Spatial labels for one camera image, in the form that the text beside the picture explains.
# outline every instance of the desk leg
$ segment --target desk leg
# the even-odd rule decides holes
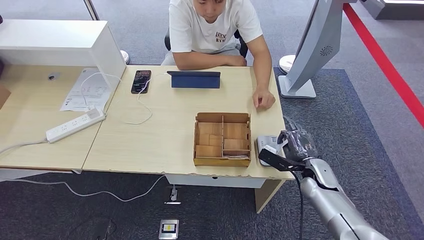
[[[256,202],[256,213],[260,213],[268,202],[274,197],[286,180],[267,179],[261,188],[254,190],[254,200]]]

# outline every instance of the black office chair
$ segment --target black office chair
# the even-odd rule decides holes
[[[239,30],[235,31],[234,33],[234,37],[238,40],[240,40],[240,55],[242,55],[243,57],[246,58],[246,55],[248,54],[248,45],[245,43],[245,41],[243,41],[242,36],[240,36]],[[165,35],[165,46],[166,49],[168,49],[168,51],[171,50],[171,40],[170,40],[170,29],[168,28],[168,32],[166,32]]]

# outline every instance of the white cable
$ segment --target white cable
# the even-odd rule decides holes
[[[0,180],[4,180],[4,181],[8,181],[8,182],[22,182],[22,183],[30,183],[30,184],[41,184],[41,185],[56,185],[56,184],[65,184],[66,186],[67,186],[67,188],[73,193],[73,194],[75,194],[75,195],[77,195],[77,196],[80,196],[80,197],[90,197],[90,196],[94,196],[94,195],[97,195],[97,194],[110,194],[110,195],[112,195],[112,196],[114,196],[116,199],[118,199],[119,201],[121,201],[121,202],[124,202],[124,203],[126,203],[126,202],[129,202],[129,201],[132,201],[132,200],[135,200],[135,199],[138,199],[138,198],[141,198],[141,197],[143,197],[143,196],[145,196],[145,195],[147,195],[152,189],[153,189],[153,187],[155,187],[155,185],[159,182],[159,180],[161,179],[161,178],[163,178],[163,177],[165,177],[165,175],[162,175],[162,176],[160,176],[154,183],[153,183],[153,185],[150,187],[150,189],[147,191],[147,192],[145,192],[145,193],[143,193],[143,194],[141,194],[141,195],[138,195],[138,196],[135,196],[135,197],[133,197],[133,198],[130,198],[130,199],[127,199],[127,200],[124,200],[124,199],[122,199],[122,198],[120,198],[120,197],[118,197],[118,196],[116,196],[115,194],[113,194],[113,193],[111,193],[111,192],[109,192],[109,191],[98,191],[98,192],[94,192],[94,193],[90,193],[90,194],[79,194],[79,193],[77,193],[77,192],[75,192],[69,185],[68,185],[68,183],[66,183],[65,181],[57,181],[57,182],[42,182],[42,181],[31,181],[31,180],[26,180],[26,179],[9,179],[9,178],[2,178],[2,177],[0,177]]]
[[[143,89],[137,94],[137,102],[139,102],[141,105],[143,105],[143,107],[144,108],[146,108],[148,111],[149,111],[149,116],[146,118],[146,119],[144,119],[144,120],[142,120],[142,121],[139,121],[139,122],[130,122],[130,121],[123,121],[124,123],[126,123],[126,124],[131,124],[131,125],[140,125],[140,124],[143,124],[143,123],[145,123],[145,122],[147,122],[147,120],[149,120],[152,116],[153,116],[153,112],[152,112],[152,110],[148,107],[148,106],[146,106],[144,103],[142,103],[142,101],[140,101],[140,94],[147,88],[147,85],[148,85],[148,83],[153,79],[153,78],[155,78],[155,77],[157,77],[157,76],[159,76],[159,75],[166,75],[166,74],[168,74],[168,73],[159,73],[159,74],[156,74],[156,75],[154,75],[153,77],[151,77],[147,82],[146,82],[146,84],[145,84],[145,86],[143,87]]]
[[[103,74],[103,75],[106,75],[106,76],[111,76],[111,77],[117,78],[120,82],[122,82],[122,79],[121,79],[120,77],[115,76],[115,75],[110,75],[110,74],[102,73],[102,72],[96,72],[96,73],[93,73],[93,74],[91,74],[89,77],[87,77],[86,79],[84,79],[84,81],[82,81],[82,83],[81,83],[80,90],[81,90],[81,96],[82,96],[82,98],[84,99],[84,103],[85,103],[85,105],[87,106],[87,108],[89,107],[89,105],[87,104],[86,96],[85,96],[85,95],[84,95],[84,93],[83,93],[83,85],[84,85],[84,83],[85,83],[88,79],[90,79],[92,76],[97,75],[97,74]],[[111,83],[110,83],[110,82],[109,82],[106,78],[104,79],[104,81],[105,81],[105,82],[106,82],[106,84],[109,86],[110,90],[112,91]]]
[[[111,74],[106,74],[106,73],[101,73],[101,72],[96,72],[96,73],[93,73],[93,74],[91,74],[89,77],[87,77],[86,79],[84,79],[84,81],[82,81],[82,83],[81,83],[81,96],[82,96],[82,98],[84,99],[84,103],[85,103],[85,105],[87,106],[87,107],[89,107],[88,106],[88,104],[87,104],[87,100],[86,100],[86,96],[84,95],[84,93],[83,93],[83,84],[88,80],[88,79],[90,79],[92,76],[94,76],[94,75],[96,75],[96,74],[103,74],[103,75],[106,75],[106,76],[111,76],[111,77],[114,77],[114,78],[117,78],[120,82],[122,82],[122,79],[120,78],[120,77],[118,77],[118,76],[115,76],[115,75],[111,75]],[[168,73],[159,73],[159,74],[156,74],[155,76],[153,76],[153,77],[156,77],[156,76],[159,76],[159,75],[166,75],[166,74],[168,74]],[[137,102],[139,102],[145,109],[147,109],[148,110],[148,112],[149,112],[149,115],[148,115],[148,117],[146,118],[146,119],[144,119],[144,120],[142,120],[142,121],[139,121],[139,122],[131,122],[131,121],[123,121],[124,123],[126,123],[126,124],[131,124],[131,125],[140,125],[140,124],[143,124],[143,123],[145,123],[147,120],[149,120],[152,116],[153,116],[153,112],[152,112],[152,110],[148,107],[148,106],[146,106],[144,103],[142,103],[142,101],[140,101],[140,94],[147,88],[147,86],[148,86],[148,83],[153,79],[153,77],[151,77],[147,82],[146,82],[146,84],[145,84],[145,86],[143,87],[143,89],[137,94]],[[105,81],[106,81],[106,83],[108,84],[108,86],[110,87],[111,86],[111,84],[109,83],[109,81],[107,80],[107,79],[105,79]]]
[[[43,143],[47,143],[47,138],[44,138],[43,140],[40,140],[40,141],[22,142],[22,143],[18,143],[18,144],[15,144],[15,145],[8,146],[6,148],[0,149],[0,154],[6,152],[9,149],[14,149],[14,148],[28,146],[28,145],[43,144]]]

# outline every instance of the red stripe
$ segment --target red stripe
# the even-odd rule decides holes
[[[368,31],[367,27],[358,17],[356,12],[352,9],[351,5],[349,3],[345,3],[343,5],[343,10],[358,33],[363,44],[365,44],[365,47],[368,49],[375,62],[387,77],[388,81],[391,83],[397,94],[399,94],[400,98],[424,128],[424,107],[418,97],[414,94],[410,86],[405,82],[405,80],[390,62],[389,58],[383,52],[382,48],[371,35],[370,31]]]

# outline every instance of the printed shirt logo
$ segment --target printed shirt logo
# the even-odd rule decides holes
[[[226,37],[227,37],[226,34],[222,34],[219,31],[217,31],[215,34],[215,39],[217,43],[225,43]]]

